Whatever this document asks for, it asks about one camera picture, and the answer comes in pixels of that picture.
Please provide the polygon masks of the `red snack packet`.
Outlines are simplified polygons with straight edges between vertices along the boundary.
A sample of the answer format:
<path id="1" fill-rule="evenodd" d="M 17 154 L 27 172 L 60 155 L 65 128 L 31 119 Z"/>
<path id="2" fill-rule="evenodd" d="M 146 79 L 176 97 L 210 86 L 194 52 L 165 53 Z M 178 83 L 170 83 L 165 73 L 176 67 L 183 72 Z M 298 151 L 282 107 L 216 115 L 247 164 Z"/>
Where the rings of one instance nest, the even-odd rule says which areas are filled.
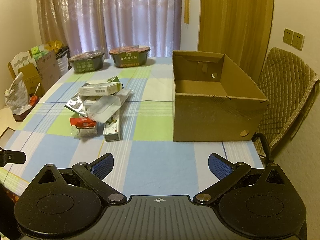
<path id="1" fill-rule="evenodd" d="M 69 120 L 71 126 L 75 126 L 76 128 L 89 128 L 96 126 L 96 122 L 88 117 L 70 118 Z"/>

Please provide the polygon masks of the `clear plastic case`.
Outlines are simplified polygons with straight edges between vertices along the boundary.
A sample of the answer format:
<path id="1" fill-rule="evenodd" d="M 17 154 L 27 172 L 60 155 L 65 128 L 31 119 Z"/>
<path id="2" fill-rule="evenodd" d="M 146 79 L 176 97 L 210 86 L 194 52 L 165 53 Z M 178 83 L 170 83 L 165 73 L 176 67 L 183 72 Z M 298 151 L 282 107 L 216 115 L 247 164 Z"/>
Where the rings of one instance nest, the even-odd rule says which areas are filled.
<path id="1" fill-rule="evenodd" d="M 95 122 L 105 123 L 121 107 L 120 97 L 102 96 L 87 109 L 87 117 Z"/>

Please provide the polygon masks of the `silver foil pouch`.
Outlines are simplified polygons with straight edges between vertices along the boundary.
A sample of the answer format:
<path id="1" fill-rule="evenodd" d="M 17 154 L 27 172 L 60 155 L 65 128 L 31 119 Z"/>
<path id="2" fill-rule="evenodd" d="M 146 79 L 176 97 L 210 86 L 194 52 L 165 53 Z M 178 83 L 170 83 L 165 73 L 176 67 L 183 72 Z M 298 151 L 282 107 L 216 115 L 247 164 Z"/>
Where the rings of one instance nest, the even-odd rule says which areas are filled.
<path id="1" fill-rule="evenodd" d="M 77 92 L 66 104 L 65 107 L 72 112 L 79 114 L 80 116 L 86 116 L 86 107 L 84 101 L 88 98 L 88 96 L 81 96 L 79 92 Z"/>

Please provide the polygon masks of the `white green medicine box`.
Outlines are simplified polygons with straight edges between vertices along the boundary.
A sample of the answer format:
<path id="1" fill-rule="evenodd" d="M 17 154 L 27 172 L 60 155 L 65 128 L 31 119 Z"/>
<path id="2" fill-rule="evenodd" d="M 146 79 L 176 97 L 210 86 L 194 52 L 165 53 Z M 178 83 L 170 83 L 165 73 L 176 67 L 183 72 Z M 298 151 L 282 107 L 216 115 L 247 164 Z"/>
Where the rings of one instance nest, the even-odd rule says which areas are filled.
<path id="1" fill-rule="evenodd" d="M 80 96 L 107 96 L 119 92 L 122 89 L 120 82 L 107 82 L 85 85 L 79 88 Z"/>

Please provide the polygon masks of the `clear bag of tubes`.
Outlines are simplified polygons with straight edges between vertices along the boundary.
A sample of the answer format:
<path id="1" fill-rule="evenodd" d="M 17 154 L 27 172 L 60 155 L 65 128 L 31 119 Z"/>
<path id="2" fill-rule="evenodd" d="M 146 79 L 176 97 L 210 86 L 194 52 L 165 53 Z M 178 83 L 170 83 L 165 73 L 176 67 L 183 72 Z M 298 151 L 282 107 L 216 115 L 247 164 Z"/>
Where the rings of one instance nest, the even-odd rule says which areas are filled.
<path id="1" fill-rule="evenodd" d="M 98 135 L 98 130 L 96 127 L 72 127 L 71 136 L 81 139 L 81 138 L 91 138 Z"/>

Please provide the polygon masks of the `white remote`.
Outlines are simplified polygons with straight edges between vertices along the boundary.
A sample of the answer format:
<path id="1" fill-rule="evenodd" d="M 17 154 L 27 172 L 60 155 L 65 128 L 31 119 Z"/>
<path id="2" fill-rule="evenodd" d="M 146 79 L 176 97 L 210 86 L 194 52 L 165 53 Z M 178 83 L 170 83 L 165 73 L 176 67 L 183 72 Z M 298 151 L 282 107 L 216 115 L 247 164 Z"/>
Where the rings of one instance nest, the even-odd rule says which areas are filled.
<path id="1" fill-rule="evenodd" d="M 113 96 L 117 96 L 120 99 L 121 105 L 132 95 L 131 89 L 122 89 L 117 93 L 114 93 Z"/>

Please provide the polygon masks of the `green throat spray box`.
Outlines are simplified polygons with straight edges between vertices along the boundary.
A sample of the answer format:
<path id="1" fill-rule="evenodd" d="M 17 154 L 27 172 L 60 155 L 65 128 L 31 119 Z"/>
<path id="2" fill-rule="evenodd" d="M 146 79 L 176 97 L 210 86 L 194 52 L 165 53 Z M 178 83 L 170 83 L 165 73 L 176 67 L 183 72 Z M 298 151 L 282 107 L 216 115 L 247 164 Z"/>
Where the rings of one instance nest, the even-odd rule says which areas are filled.
<path id="1" fill-rule="evenodd" d="M 107 80 L 107 83 L 119 83 L 120 80 L 117 76 L 113 76 Z"/>

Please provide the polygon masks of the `crumpled white plastic bag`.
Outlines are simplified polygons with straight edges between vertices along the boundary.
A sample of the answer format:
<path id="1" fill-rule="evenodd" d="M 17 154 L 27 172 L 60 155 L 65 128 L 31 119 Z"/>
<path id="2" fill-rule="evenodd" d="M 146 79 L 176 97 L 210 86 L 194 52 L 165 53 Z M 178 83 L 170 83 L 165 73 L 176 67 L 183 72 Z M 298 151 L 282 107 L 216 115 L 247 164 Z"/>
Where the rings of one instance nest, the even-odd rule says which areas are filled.
<path id="1" fill-rule="evenodd" d="M 20 72 L 14 79 L 9 89 L 4 92 L 5 104 L 14 115 L 21 115 L 31 109 L 30 97 Z"/>

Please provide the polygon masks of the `checked tablecloth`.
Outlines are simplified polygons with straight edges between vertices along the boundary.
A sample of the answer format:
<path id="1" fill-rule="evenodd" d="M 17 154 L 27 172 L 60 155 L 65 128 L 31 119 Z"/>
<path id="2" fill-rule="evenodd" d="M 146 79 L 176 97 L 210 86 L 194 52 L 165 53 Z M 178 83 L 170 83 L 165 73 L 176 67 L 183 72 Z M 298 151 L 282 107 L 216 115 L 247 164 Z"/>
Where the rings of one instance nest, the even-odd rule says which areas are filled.
<path id="1" fill-rule="evenodd" d="M 71 124 L 78 114 L 66 107 L 86 83 L 117 77 L 124 87 L 124 102 L 106 123 L 90 129 Z M 172 60 L 150 58 L 146 65 L 117 68 L 107 60 L 101 70 L 75 74 L 70 70 L 39 101 L 6 144 L 22 151 L 23 164 L 1 168 L 1 183 L 22 194 L 46 164 L 69 168 L 90 163 L 105 153 L 114 157 L 108 185 L 123 194 L 190 196 L 217 182 L 208 157 L 217 153 L 253 168 L 262 163 L 251 141 L 175 142 L 173 140 Z"/>

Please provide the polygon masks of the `brown cardboard box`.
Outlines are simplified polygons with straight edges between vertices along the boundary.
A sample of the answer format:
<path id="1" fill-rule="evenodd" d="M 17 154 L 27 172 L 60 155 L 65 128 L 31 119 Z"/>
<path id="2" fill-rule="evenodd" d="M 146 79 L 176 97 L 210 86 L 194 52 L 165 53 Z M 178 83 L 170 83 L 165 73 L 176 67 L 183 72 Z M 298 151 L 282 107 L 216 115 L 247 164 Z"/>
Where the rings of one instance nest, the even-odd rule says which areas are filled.
<path id="1" fill-rule="evenodd" d="M 251 140 L 268 99 L 226 54 L 175 50 L 173 140 Z"/>

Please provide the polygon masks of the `side cardboard boxes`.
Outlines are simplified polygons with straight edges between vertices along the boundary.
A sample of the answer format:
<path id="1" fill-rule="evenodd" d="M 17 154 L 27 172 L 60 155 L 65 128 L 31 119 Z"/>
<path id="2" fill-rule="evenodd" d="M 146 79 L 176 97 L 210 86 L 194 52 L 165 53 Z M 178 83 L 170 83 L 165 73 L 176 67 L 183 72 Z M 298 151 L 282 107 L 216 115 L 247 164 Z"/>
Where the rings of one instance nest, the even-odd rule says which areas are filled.
<path id="1" fill-rule="evenodd" d="M 23 74 L 28 93 L 39 97 L 44 94 L 69 70 L 69 48 L 63 46 L 54 51 L 42 51 L 32 55 L 31 51 L 17 54 L 9 63 L 9 72 L 13 79 Z"/>

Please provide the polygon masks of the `left dark noodle bowl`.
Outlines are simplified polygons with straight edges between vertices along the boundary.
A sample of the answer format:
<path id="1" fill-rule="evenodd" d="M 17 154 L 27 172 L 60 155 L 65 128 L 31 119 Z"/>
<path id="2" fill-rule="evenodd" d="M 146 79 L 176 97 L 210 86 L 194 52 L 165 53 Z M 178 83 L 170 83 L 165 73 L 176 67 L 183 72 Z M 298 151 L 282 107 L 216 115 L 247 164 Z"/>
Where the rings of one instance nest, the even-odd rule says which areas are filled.
<path id="1" fill-rule="evenodd" d="M 78 74 L 95 72 L 103 67 L 104 51 L 88 51 L 69 58 L 68 62 Z"/>

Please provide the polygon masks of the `dark noodle bowl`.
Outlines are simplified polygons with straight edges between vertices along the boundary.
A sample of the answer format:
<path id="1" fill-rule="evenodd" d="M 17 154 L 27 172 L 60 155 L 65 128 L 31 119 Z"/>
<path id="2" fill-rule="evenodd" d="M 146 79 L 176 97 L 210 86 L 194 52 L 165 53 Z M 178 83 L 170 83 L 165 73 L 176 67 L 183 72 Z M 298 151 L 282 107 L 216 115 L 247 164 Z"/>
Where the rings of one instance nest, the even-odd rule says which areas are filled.
<path id="1" fill-rule="evenodd" d="M 138 67 L 146 64 L 149 46 L 136 45 L 113 48 L 109 51 L 116 67 Z"/>
<path id="2" fill-rule="evenodd" d="M 68 62 L 78 74 L 95 72 L 103 67 L 104 51 L 88 51 L 69 58 Z"/>

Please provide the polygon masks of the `right dark noodle bowl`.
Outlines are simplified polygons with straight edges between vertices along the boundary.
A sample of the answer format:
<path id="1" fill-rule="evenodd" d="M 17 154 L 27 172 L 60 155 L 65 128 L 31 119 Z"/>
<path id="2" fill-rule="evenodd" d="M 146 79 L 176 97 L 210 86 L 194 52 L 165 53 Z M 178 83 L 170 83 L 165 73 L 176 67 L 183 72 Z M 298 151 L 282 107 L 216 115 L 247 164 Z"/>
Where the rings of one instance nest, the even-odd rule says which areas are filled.
<path id="1" fill-rule="evenodd" d="M 146 64 L 149 46 L 136 45 L 113 48 L 109 51 L 116 67 L 138 67 Z"/>

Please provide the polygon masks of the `wooden door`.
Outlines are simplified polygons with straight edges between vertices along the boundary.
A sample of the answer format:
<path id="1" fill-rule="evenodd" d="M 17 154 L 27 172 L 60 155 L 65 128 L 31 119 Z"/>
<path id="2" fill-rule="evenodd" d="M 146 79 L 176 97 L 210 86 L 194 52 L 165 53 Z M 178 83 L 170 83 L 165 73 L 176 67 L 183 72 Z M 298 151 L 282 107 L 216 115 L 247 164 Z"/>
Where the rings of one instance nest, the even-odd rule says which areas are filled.
<path id="1" fill-rule="evenodd" d="M 201 0 L 198 50 L 229 56 L 259 79 L 270 39 L 274 0 Z"/>

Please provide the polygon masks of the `purple curtain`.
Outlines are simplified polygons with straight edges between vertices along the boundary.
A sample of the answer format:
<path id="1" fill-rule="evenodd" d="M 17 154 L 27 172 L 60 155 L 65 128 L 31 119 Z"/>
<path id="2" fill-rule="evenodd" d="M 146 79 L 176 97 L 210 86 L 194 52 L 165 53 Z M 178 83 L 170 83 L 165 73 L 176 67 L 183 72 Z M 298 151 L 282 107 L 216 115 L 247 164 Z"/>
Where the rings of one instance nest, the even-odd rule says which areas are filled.
<path id="1" fill-rule="evenodd" d="M 150 47 L 150 57 L 180 48 L 182 0 L 37 0 L 43 42 L 72 55 L 123 46 Z"/>

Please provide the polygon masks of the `double wall socket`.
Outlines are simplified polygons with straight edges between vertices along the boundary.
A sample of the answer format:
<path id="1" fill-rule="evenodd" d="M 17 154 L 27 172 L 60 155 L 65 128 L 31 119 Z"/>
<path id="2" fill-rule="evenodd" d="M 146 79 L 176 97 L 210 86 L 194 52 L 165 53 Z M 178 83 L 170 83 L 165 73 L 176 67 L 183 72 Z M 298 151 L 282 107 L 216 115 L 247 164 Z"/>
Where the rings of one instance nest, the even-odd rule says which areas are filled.
<path id="1" fill-rule="evenodd" d="M 283 42 L 298 50 L 303 49 L 305 36 L 290 29 L 284 29 Z"/>

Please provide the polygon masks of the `yellow wall hanger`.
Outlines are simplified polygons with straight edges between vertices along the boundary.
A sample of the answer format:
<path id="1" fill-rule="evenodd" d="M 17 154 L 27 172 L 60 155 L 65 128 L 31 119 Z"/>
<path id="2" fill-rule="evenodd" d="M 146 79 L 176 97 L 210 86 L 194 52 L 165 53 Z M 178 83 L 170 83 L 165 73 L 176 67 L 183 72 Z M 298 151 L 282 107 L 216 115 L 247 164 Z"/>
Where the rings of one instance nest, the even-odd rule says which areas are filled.
<path id="1" fill-rule="evenodd" d="M 189 26 L 190 0 L 184 0 L 184 24 Z"/>

